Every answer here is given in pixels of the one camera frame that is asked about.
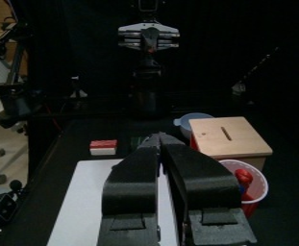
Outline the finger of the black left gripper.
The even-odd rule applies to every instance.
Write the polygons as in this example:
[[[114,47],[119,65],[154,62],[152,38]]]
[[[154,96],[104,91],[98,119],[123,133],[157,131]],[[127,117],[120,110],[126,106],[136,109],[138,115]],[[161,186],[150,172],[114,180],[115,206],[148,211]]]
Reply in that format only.
[[[150,53],[150,29],[142,30],[142,47],[146,53]]]
[[[159,30],[155,28],[150,28],[150,53],[155,53],[157,51],[158,38]]]

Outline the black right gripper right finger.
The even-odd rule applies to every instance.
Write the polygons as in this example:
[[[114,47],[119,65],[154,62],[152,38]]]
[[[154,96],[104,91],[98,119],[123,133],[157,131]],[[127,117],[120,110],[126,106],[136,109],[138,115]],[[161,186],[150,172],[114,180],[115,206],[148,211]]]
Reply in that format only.
[[[173,192],[182,246],[245,246],[257,242],[242,210],[237,178],[211,157],[159,134],[161,160]]]

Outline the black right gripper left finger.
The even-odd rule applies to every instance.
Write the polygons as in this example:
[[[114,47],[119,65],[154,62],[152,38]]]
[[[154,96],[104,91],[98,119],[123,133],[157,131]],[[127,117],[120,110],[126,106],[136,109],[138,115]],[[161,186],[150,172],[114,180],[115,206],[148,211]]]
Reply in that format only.
[[[96,246],[158,246],[159,136],[112,167],[103,186]]]

